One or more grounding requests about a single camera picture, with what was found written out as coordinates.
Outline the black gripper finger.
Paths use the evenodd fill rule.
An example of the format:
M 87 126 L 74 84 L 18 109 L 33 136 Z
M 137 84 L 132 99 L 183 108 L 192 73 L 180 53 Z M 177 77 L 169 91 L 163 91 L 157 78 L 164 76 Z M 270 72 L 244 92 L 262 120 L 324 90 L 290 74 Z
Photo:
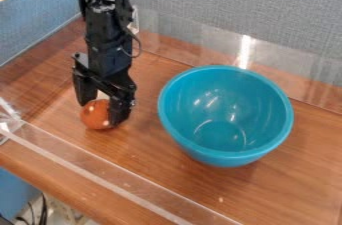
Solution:
M 117 126 L 121 122 L 124 122 L 131 113 L 131 109 L 133 106 L 133 99 L 131 97 L 117 98 L 112 96 L 109 98 L 109 123 L 112 126 Z
M 74 73 L 72 75 L 76 99 L 81 106 L 97 97 L 97 88 L 91 77 Z

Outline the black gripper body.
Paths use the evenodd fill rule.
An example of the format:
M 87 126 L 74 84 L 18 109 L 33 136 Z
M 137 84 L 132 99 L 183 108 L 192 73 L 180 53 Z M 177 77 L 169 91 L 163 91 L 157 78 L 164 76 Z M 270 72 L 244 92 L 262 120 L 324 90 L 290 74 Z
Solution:
M 91 77 L 97 88 L 109 98 L 131 97 L 135 101 L 136 84 L 129 77 L 132 44 L 124 43 L 104 49 L 89 48 L 88 53 L 74 53 L 72 75 Z

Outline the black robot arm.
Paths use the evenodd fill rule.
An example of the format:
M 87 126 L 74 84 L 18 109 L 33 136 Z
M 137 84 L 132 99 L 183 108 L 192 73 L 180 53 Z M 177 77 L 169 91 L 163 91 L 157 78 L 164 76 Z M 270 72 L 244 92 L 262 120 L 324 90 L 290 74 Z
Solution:
M 81 105 L 99 93 L 109 97 L 108 122 L 112 126 L 128 119 L 135 104 L 136 84 L 128 70 L 132 45 L 139 42 L 128 29 L 133 21 L 129 0 L 77 0 L 85 21 L 87 51 L 74 53 L 73 87 Z

